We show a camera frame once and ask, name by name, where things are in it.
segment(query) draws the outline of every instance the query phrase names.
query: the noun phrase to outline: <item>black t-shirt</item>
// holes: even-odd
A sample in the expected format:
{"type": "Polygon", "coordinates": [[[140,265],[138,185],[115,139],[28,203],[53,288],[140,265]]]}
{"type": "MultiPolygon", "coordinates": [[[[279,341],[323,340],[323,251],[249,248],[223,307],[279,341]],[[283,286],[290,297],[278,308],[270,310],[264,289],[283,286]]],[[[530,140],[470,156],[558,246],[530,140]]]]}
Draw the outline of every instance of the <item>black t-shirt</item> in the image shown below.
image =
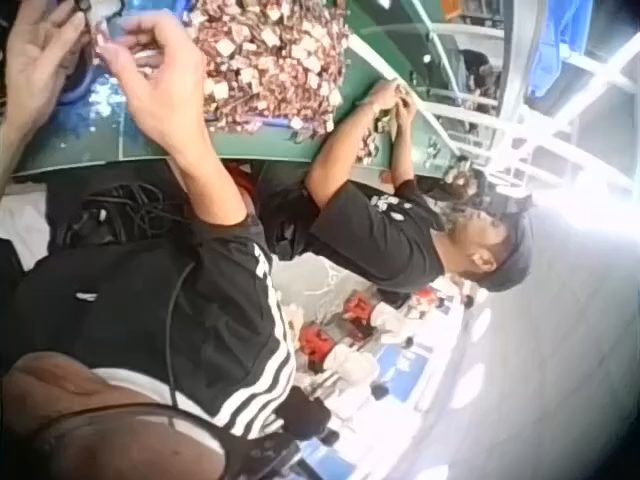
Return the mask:
{"type": "Polygon", "coordinates": [[[271,281],[257,219],[231,227],[196,220],[193,238],[67,250],[40,261],[18,287],[0,346],[6,361],[33,351],[90,368],[121,368],[176,386],[214,423],[255,437],[293,382],[293,338],[271,281]]]}
{"type": "Polygon", "coordinates": [[[444,273],[431,230],[441,230],[416,182],[394,195],[345,183],[310,228],[310,250],[375,285],[414,292],[444,273]]]}

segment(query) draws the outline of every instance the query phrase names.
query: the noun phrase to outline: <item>table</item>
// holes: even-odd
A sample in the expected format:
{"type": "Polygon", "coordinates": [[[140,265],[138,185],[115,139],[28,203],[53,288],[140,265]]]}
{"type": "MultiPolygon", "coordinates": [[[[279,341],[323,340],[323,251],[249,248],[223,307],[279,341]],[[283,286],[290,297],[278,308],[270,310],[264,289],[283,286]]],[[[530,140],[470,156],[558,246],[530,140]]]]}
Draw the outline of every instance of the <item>table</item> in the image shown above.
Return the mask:
{"type": "MultiPolygon", "coordinates": [[[[438,14],[437,0],[422,0],[430,6],[430,15],[438,14]]],[[[131,10],[171,8],[170,0],[137,0],[130,2],[131,10]]],[[[393,2],[389,11],[381,10],[371,0],[351,1],[348,4],[347,22],[354,33],[364,32],[362,39],[373,48],[405,80],[416,63],[411,52],[421,59],[425,51],[431,51],[422,34],[400,34],[376,29],[382,17],[386,23],[415,22],[417,15],[411,11],[411,2],[393,2]],[[423,48],[416,44],[421,39],[423,48]],[[401,47],[410,42],[410,49],[401,47]]],[[[368,89],[380,78],[377,70],[357,53],[346,53],[349,65],[345,82],[341,88],[344,103],[338,110],[336,120],[344,118],[353,104],[363,98],[368,89]]],[[[162,158],[166,154],[155,143],[147,139],[135,126],[127,112],[126,100],[117,81],[104,69],[96,67],[94,82],[87,96],[67,106],[60,106],[51,121],[43,127],[26,149],[18,174],[31,174],[61,168],[82,167],[113,162],[162,158]]],[[[452,152],[441,140],[428,121],[418,114],[413,126],[412,150],[417,173],[443,176],[448,168],[452,152]]],[[[310,162],[323,138],[295,143],[292,131],[280,127],[262,127],[253,135],[238,133],[212,133],[216,151],[227,159],[264,159],[310,162]]],[[[378,135],[380,152],[370,167],[388,166],[391,140],[388,134],[378,135]]]]}

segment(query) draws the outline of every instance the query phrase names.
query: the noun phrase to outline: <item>green table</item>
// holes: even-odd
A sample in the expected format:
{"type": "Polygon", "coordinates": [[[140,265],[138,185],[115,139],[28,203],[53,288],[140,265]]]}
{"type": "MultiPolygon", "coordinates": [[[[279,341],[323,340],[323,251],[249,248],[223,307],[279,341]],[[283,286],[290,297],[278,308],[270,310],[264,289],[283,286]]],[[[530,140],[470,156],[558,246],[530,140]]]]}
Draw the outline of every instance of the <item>green table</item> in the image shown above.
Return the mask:
{"type": "MultiPolygon", "coordinates": [[[[142,2],[136,2],[140,8],[142,2]]],[[[147,8],[168,6],[167,0],[147,0],[147,8]]],[[[437,0],[426,0],[437,5],[437,0]]],[[[366,11],[376,14],[379,8],[372,0],[349,3],[348,23],[353,31],[365,31],[363,40],[388,62],[405,80],[412,70],[411,63],[402,54],[392,38],[392,33],[375,31],[378,25],[366,11]]],[[[423,36],[424,48],[428,49],[423,36]]],[[[347,52],[346,79],[342,86],[344,104],[337,112],[339,121],[352,109],[368,89],[380,78],[378,72],[359,55],[347,52]]],[[[165,153],[136,128],[127,112],[125,98],[117,85],[104,70],[94,72],[95,81],[86,98],[70,106],[58,107],[51,121],[36,135],[27,148],[18,174],[37,173],[69,167],[81,167],[112,162],[143,160],[164,157],[165,153]]],[[[452,157],[452,152],[435,130],[420,114],[413,126],[413,159],[418,173],[442,176],[452,157]]],[[[322,138],[303,143],[291,140],[291,130],[263,127],[253,135],[214,133],[212,141],[223,158],[264,159],[295,162],[311,161],[322,145],[322,138]]],[[[378,136],[380,152],[372,168],[388,166],[391,141],[389,135],[378,136]]]]}

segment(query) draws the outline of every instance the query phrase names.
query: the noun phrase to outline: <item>striped sleeve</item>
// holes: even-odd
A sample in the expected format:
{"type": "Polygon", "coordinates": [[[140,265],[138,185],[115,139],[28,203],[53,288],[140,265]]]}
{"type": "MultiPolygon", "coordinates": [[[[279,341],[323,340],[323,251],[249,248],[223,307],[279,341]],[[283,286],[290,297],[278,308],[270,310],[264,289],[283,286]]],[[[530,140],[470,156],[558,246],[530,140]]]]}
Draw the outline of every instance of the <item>striped sleeve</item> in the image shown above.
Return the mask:
{"type": "Polygon", "coordinates": [[[294,339],[273,286],[262,227],[249,217],[234,227],[197,225],[195,232],[199,289],[217,312],[216,353],[226,352],[226,368],[237,371],[213,421],[255,438],[286,398],[295,373],[294,339]]]}

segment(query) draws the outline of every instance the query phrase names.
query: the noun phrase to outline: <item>blue cloth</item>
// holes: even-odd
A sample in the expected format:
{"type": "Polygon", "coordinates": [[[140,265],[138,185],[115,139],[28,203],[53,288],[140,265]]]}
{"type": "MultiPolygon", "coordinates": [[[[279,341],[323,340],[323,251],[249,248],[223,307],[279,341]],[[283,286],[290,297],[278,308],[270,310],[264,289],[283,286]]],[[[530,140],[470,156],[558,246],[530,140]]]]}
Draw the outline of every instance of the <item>blue cloth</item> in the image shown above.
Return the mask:
{"type": "Polygon", "coordinates": [[[584,54],[593,0],[550,0],[547,19],[529,74],[529,94],[542,97],[560,76],[566,53],[584,54]]]}

